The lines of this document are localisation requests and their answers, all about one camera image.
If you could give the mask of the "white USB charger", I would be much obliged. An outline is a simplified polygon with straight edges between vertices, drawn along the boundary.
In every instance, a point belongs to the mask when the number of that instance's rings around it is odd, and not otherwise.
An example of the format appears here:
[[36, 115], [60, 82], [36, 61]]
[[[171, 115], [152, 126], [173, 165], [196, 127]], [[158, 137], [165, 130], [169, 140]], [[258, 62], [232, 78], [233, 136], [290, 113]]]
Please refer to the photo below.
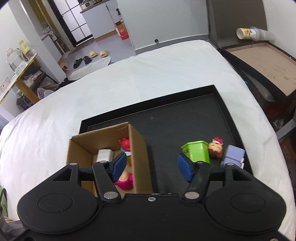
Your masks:
[[105, 163], [113, 160], [113, 151], [111, 149], [98, 150], [96, 162]]

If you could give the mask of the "magenta bear toy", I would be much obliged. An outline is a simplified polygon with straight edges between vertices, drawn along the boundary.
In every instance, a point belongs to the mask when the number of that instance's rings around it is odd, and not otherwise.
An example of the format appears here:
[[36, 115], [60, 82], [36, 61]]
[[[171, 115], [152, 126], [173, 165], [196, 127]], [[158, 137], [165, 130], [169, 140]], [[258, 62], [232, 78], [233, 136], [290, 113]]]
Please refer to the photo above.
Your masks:
[[132, 177], [132, 160], [131, 156], [127, 156], [126, 167], [122, 172], [119, 179], [114, 183], [115, 186], [119, 187], [123, 191], [133, 189], [133, 177]]

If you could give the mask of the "green house toy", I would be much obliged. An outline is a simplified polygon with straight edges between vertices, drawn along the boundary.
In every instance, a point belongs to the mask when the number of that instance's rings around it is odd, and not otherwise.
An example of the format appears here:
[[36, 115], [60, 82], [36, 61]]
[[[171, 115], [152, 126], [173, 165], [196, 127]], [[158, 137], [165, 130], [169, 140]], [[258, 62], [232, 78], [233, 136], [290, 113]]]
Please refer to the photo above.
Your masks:
[[205, 141], [185, 143], [181, 150], [192, 162], [202, 161], [210, 164], [208, 143]]

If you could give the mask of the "small blue red figure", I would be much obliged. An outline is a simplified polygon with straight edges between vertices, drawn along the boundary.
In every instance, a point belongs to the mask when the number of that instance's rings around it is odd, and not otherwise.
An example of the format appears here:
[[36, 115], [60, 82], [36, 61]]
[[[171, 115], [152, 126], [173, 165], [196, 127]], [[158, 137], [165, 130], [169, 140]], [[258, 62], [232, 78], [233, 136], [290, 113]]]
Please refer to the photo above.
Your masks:
[[122, 138], [118, 140], [120, 144], [120, 150], [124, 152], [127, 156], [131, 155], [131, 150], [130, 150], [130, 141], [128, 138]]

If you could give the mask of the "lilac block doll figure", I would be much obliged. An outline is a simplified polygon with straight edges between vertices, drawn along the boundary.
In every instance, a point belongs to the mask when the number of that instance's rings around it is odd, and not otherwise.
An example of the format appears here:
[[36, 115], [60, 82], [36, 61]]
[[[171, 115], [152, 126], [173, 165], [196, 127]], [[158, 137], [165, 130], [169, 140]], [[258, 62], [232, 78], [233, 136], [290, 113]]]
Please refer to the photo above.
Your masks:
[[209, 156], [213, 159], [220, 159], [221, 166], [232, 163], [243, 169], [245, 150], [233, 145], [228, 145], [226, 149], [224, 149], [223, 145], [224, 142], [221, 138], [213, 138], [208, 144]]

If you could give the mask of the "black rectangular tray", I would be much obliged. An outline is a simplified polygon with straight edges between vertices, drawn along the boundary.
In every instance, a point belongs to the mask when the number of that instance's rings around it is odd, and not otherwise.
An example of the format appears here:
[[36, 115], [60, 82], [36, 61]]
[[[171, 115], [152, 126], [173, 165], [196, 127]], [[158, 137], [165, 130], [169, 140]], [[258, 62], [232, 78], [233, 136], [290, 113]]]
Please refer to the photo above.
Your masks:
[[177, 165], [181, 146], [219, 137], [223, 147], [244, 148], [236, 125], [214, 85], [130, 104], [81, 121], [80, 133], [130, 123], [145, 139], [152, 187], [156, 193], [182, 194], [185, 182]]

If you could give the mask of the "white floor mat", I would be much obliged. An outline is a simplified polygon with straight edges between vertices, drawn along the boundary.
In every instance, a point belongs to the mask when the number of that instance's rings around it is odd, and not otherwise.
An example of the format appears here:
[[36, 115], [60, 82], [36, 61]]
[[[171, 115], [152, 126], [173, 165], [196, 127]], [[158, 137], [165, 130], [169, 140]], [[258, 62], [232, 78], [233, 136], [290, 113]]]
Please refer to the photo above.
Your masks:
[[86, 75], [95, 72], [96, 70], [99, 70], [101, 68], [104, 68], [108, 66], [111, 62], [111, 57], [107, 56], [105, 58], [102, 58], [98, 61], [95, 61], [93, 63], [88, 64], [87, 66], [84, 66], [76, 71], [74, 71], [68, 78], [70, 80], [78, 80], [82, 77], [85, 77]]

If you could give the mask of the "black slipper left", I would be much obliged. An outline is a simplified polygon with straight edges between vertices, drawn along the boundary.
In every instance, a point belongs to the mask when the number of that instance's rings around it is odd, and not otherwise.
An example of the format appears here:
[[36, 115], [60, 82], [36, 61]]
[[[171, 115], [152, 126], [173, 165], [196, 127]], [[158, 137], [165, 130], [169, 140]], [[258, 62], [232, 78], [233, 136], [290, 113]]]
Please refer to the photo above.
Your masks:
[[74, 61], [74, 64], [73, 64], [73, 68], [74, 68], [74, 69], [77, 69], [77, 68], [80, 66], [80, 64], [81, 64], [82, 61], [83, 61], [82, 58], [76, 59], [76, 60]]

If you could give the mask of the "black slipper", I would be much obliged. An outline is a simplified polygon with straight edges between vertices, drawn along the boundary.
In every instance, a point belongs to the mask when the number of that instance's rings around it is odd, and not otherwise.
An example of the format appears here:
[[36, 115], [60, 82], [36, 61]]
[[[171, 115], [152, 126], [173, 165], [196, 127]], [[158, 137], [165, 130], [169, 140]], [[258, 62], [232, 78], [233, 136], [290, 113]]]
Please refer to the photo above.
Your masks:
[[84, 56], [83, 57], [85, 65], [88, 65], [89, 63], [92, 62], [92, 59], [89, 56]]
[[82, 58], [76, 59], [76, 60], [74, 61], [74, 64], [73, 64], [73, 68], [74, 68], [74, 69], [77, 69], [77, 68], [80, 66], [80, 64], [81, 64], [82, 61], [83, 61]]

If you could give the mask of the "black slipper right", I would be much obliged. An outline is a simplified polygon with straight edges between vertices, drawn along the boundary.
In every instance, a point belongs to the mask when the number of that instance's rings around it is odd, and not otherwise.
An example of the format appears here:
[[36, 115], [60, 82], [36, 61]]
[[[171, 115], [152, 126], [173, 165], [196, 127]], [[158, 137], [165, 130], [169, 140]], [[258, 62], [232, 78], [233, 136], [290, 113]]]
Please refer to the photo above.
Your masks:
[[84, 56], [83, 57], [85, 65], [88, 65], [89, 63], [92, 62], [92, 59], [89, 56]]

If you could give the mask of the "yellow slipper right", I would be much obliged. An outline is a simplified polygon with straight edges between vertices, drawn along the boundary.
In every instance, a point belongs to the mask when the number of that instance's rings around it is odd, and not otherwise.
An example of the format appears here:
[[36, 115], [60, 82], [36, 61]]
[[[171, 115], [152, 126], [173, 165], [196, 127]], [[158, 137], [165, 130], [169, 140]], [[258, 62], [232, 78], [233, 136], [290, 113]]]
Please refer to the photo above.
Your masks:
[[100, 57], [101, 58], [104, 58], [104, 57], [107, 57], [107, 56], [108, 56], [108, 51], [103, 50], [103, 51], [100, 52]]

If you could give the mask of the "yellow slipper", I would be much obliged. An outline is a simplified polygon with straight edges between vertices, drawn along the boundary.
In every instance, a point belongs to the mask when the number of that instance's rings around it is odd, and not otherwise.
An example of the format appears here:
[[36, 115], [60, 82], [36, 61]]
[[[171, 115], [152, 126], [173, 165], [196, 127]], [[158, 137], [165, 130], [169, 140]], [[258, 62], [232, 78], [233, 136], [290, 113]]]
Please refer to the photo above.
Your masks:
[[101, 58], [104, 58], [104, 57], [107, 57], [107, 56], [108, 56], [108, 51], [103, 50], [103, 51], [100, 52], [100, 57]]
[[90, 53], [89, 53], [89, 57], [90, 58], [94, 58], [94, 57], [96, 57], [97, 56], [97, 53], [95, 52], [95, 51], [91, 51]]

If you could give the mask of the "lying paper cup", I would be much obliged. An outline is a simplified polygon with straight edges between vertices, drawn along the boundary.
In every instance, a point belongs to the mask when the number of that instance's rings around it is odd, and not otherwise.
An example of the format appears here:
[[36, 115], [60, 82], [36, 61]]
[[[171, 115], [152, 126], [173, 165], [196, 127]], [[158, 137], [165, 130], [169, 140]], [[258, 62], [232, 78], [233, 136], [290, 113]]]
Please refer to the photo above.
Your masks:
[[258, 34], [255, 28], [238, 28], [236, 36], [240, 40], [257, 40]]

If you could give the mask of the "white kitchen cabinet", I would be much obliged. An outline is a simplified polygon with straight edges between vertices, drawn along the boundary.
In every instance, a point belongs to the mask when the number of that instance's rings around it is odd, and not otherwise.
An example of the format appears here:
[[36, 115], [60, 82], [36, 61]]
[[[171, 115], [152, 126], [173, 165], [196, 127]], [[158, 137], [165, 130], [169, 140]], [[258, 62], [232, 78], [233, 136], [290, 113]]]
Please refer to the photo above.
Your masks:
[[115, 24], [120, 21], [117, 8], [117, 1], [110, 0], [96, 3], [81, 12], [95, 39], [115, 30]]

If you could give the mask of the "black framed glass door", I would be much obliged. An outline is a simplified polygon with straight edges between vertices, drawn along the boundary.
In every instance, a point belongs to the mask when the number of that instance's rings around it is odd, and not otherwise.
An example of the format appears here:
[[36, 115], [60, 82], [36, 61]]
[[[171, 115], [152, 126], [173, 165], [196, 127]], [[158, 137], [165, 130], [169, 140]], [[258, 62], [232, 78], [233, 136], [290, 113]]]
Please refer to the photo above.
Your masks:
[[56, 18], [74, 47], [85, 42], [93, 35], [81, 14], [78, 0], [53, 0], [48, 1]]

